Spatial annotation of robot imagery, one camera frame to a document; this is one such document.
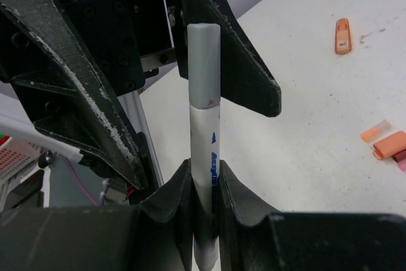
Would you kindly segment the grey pen cap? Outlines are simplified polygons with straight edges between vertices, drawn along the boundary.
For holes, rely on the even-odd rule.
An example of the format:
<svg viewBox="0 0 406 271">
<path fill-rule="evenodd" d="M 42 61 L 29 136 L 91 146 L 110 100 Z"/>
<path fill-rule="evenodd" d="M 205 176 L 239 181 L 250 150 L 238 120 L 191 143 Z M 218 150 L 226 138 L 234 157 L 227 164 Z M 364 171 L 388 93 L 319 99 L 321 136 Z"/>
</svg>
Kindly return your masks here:
<svg viewBox="0 0 406 271">
<path fill-rule="evenodd" d="M 209 109 L 221 98 L 221 27 L 215 23 L 187 26 L 189 102 Z"/>
</svg>

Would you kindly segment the white grey capped pen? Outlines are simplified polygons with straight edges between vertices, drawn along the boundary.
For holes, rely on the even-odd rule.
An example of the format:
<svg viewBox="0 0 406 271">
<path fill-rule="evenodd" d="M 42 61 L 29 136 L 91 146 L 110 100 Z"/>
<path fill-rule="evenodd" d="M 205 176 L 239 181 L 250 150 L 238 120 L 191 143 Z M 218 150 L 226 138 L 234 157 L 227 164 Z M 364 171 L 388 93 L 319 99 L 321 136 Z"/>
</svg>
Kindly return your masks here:
<svg viewBox="0 0 406 271">
<path fill-rule="evenodd" d="M 218 259 L 218 176 L 220 106 L 190 106 L 190 167 L 196 191 L 193 250 L 199 270 L 212 270 Z"/>
</svg>

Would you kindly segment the clear orange pen cap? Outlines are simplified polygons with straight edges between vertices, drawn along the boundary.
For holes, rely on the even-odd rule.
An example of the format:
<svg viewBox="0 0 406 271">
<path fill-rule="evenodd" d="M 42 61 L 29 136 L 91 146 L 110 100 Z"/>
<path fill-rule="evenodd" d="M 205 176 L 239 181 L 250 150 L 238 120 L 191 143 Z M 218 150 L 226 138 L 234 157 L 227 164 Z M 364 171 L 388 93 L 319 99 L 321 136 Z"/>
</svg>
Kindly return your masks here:
<svg viewBox="0 0 406 271">
<path fill-rule="evenodd" d="M 386 132 L 388 132 L 390 129 L 391 129 L 390 122 L 387 120 L 383 120 L 380 123 L 368 129 L 367 131 L 364 131 L 360 136 L 364 142 L 370 143 L 373 140 L 385 134 Z"/>
</svg>

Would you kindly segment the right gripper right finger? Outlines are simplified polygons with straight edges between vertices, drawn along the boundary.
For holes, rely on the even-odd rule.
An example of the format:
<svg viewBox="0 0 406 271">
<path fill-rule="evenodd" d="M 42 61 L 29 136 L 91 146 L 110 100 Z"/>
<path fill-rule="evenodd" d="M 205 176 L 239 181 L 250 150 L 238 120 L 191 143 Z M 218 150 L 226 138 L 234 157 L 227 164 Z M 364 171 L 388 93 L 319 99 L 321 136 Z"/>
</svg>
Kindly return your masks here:
<svg viewBox="0 0 406 271">
<path fill-rule="evenodd" d="M 405 218 L 281 212 L 220 162 L 222 270 L 405 270 Z"/>
</svg>

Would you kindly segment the orange highlighter cap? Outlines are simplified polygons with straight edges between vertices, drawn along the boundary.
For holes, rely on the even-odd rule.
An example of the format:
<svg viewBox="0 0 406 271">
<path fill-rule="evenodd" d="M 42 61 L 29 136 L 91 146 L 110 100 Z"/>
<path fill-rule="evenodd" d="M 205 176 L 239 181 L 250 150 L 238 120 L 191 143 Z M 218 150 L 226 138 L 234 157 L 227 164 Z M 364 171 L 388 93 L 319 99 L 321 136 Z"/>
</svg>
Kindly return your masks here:
<svg viewBox="0 0 406 271">
<path fill-rule="evenodd" d="M 373 156 L 378 160 L 385 160 L 405 150 L 406 134 L 398 131 L 373 144 Z"/>
</svg>

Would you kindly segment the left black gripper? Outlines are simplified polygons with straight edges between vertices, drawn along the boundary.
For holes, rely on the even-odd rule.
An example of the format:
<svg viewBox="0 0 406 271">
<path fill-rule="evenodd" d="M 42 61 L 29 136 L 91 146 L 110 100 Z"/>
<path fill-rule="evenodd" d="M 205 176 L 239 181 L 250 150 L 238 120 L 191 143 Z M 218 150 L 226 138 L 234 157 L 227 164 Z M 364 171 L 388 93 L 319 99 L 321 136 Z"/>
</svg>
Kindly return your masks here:
<svg viewBox="0 0 406 271">
<path fill-rule="evenodd" d="M 35 129 L 137 189 L 143 149 L 115 92 L 172 60 L 187 64 L 181 0 L 1 0 L 1 74 Z"/>
</svg>

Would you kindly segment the dark red pen cap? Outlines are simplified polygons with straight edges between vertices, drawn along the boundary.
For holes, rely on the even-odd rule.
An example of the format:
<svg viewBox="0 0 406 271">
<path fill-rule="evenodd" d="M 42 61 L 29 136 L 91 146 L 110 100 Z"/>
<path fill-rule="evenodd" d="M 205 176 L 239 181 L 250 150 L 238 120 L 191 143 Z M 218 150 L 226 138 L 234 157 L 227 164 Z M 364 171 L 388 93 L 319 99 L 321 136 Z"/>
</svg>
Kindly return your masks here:
<svg viewBox="0 0 406 271">
<path fill-rule="evenodd" d="M 406 159 L 406 150 L 400 151 L 392 156 L 392 158 L 397 162 L 402 162 Z"/>
</svg>

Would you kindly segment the orange capped pen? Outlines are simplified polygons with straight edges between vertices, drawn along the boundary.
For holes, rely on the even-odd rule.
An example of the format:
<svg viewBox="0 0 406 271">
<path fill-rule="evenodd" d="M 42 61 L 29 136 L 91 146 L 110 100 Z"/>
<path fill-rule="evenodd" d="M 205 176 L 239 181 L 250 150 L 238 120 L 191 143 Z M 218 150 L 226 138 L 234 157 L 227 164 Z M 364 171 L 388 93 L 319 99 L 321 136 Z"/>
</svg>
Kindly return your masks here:
<svg viewBox="0 0 406 271">
<path fill-rule="evenodd" d="M 352 50 L 350 23 L 347 18 L 341 18 L 336 22 L 334 49 L 338 55 L 347 54 Z"/>
</svg>

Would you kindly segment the translucent pink pen cap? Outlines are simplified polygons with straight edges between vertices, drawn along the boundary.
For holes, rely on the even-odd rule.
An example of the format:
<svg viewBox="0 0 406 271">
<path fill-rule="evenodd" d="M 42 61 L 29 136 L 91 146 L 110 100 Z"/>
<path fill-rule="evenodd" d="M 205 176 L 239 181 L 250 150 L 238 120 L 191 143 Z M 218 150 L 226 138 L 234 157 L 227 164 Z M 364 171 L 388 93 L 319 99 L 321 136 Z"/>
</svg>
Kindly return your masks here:
<svg viewBox="0 0 406 271">
<path fill-rule="evenodd" d="M 402 161 L 398 162 L 397 166 L 399 167 L 399 169 L 401 171 L 406 172 L 406 160 L 402 160 Z"/>
</svg>

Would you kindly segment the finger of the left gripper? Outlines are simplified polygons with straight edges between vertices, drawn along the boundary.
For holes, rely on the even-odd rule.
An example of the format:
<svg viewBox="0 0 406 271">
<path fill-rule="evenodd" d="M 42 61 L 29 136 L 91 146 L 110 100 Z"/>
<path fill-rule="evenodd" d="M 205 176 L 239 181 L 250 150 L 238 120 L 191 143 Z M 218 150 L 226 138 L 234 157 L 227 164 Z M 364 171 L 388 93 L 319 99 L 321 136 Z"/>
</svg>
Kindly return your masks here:
<svg viewBox="0 0 406 271">
<path fill-rule="evenodd" d="M 188 78 L 187 33 L 191 23 L 221 27 L 221 96 L 266 117 L 282 111 L 282 90 L 238 23 L 227 0 L 180 0 L 178 70 Z"/>
</svg>

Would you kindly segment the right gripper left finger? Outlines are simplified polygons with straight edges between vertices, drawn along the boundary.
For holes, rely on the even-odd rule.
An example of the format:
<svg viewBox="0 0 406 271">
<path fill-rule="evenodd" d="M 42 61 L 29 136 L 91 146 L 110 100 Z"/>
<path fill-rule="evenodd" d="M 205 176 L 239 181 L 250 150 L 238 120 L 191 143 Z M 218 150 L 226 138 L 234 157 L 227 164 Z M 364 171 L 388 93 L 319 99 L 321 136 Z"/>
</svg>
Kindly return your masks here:
<svg viewBox="0 0 406 271">
<path fill-rule="evenodd" d="M 190 270 L 190 162 L 137 205 L 1 214 L 2 270 Z"/>
</svg>

